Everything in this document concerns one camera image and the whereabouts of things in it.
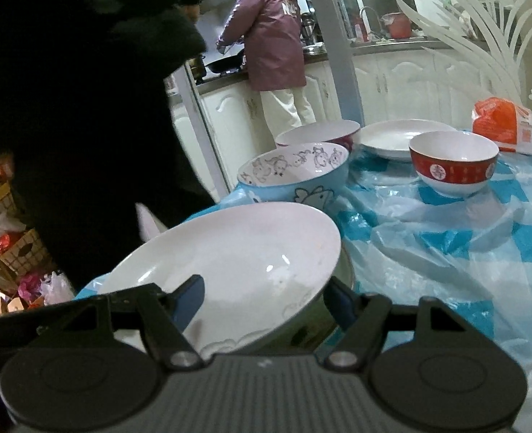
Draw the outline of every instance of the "countertop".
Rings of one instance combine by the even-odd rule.
[[[488,49],[486,43],[484,42],[472,42],[475,42],[477,45],[481,46],[484,49]],[[362,43],[352,45],[352,56],[370,55],[374,53],[420,50],[424,48],[442,50],[450,49],[451,47],[439,40],[421,37],[416,39],[392,40],[388,42]],[[319,55],[309,55],[304,57],[304,61],[307,65],[310,65],[311,63],[324,62],[326,60],[328,60],[328,54],[326,53]],[[198,85],[198,92],[200,95],[204,95],[207,93],[211,93],[212,91],[216,91],[218,89],[233,85],[240,81],[244,81],[245,79],[248,79],[248,74],[244,72],[215,77]],[[171,95],[169,98],[170,105],[176,105],[181,103],[181,96],[179,94]]]

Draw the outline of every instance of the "white pants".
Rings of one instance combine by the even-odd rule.
[[[304,88],[262,91],[260,95],[264,117],[274,140],[280,133],[316,121]]]

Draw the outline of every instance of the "person in black jacket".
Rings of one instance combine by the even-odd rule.
[[[213,205],[163,79],[204,51],[201,0],[0,0],[0,156],[77,289],[141,244],[135,202],[171,227]]]

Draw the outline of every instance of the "purple jacket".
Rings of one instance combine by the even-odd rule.
[[[218,45],[244,37],[246,65],[254,91],[306,85],[298,0],[238,0]]]

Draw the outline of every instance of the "blue and white checkered tablecloth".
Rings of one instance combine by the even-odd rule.
[[[198,215],[246,203],[237,188]],[[532,432],[532,156],[501,153],[489,186],[463,200],[438,195],[410,163],[358,149],[349,183],[327,212],[346,243],[358,292],[408,304],[441,298],[525,368],[531,388],[517,426]]]

